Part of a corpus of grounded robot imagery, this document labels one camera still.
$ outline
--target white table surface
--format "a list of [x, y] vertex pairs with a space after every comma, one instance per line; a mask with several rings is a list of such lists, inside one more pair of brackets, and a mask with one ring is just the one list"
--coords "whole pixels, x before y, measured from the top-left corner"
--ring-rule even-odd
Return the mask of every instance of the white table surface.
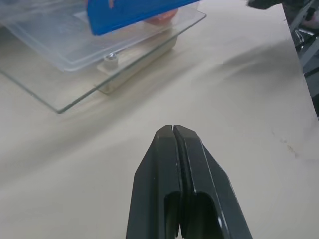
[[1, 239], [124, 239], [134, 172], [166, 124], [201, 137], [254, 238], [319, 237], [319, 124], [281, 7], [200, 10], [173, 52], [62, 115], [0, 76]]

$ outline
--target plastic container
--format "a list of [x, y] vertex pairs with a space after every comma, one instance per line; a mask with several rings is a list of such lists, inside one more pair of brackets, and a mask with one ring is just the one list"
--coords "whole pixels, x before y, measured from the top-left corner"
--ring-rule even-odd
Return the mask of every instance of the plastic container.
[[197, 3], [165, 24], [141, 21], [94, 36], [84, 0], [0, 0], [0, 22], [61, 71], [77, 71], [196, 16]]

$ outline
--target blue lid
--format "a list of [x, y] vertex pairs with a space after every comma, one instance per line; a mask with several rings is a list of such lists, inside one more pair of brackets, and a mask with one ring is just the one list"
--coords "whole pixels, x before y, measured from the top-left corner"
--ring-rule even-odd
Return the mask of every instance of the blue lid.
[[94, 35], [102, 35], [199, 0], [88, 0]]

